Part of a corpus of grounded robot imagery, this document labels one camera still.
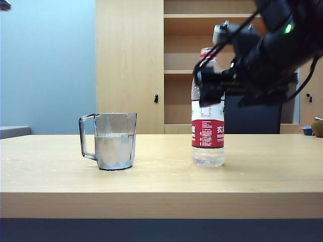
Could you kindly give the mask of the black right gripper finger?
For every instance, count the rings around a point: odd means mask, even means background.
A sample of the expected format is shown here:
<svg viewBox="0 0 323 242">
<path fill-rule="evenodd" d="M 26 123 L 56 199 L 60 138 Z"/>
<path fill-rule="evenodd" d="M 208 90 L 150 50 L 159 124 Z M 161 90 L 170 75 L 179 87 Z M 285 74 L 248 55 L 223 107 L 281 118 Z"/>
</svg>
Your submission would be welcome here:
<svg viewBox="0 0 323 242">
<path fill-rule="evenodd" d="M 195 85 L 219 83 L 222 78 L 222 70 L 218 70 L 213 66 L 195 67 L 192 74 Z"/>
<path fill-rule="evenodd" d="M 200 98 L 199 98 L 199 106 L 207 107 L 214 104 L 219 104 L 225 100 L 225 92 L 222 87 L 212 84 L 206 83 L 201 84 L 199 86 L 200 90 Z"/>
</svg>

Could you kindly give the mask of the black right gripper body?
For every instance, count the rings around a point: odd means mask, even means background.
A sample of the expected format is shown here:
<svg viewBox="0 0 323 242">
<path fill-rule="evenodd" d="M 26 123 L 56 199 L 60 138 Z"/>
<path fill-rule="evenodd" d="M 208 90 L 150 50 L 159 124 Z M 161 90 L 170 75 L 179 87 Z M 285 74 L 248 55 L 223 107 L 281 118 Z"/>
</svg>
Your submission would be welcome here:
<svg viewBox="0 0 323 242">
<path fill-rule="evenodd" d="M 281 74 L 264 67 L 256 70 L 259 73 L 253 76 L 251 69 L 232 62 L 229 69 L 222 71 L 222 89 L 229 95 L 241 97 L 239 108 L 282 105 L 294 98 L 298 82 L 295 72 Z"/>
</svg>

